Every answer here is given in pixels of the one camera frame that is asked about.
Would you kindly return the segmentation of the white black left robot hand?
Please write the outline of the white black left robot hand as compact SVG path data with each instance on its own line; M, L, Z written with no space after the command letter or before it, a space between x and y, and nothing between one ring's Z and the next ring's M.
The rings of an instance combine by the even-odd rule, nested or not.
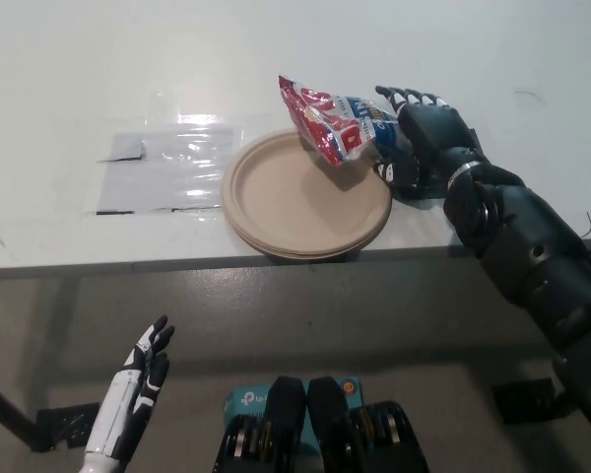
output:
M152 417L169 370L164 349L175 327L165 315L151 324L114 375L90 433L85 472L123 472Z

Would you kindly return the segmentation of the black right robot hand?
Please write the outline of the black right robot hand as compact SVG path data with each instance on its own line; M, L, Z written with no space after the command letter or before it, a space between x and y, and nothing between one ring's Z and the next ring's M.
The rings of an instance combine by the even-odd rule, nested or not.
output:
M377 86L396 113L400 144L385 151L374 171L393 194L421 199L449 185L452 175L483 158L475 130L441 97Z

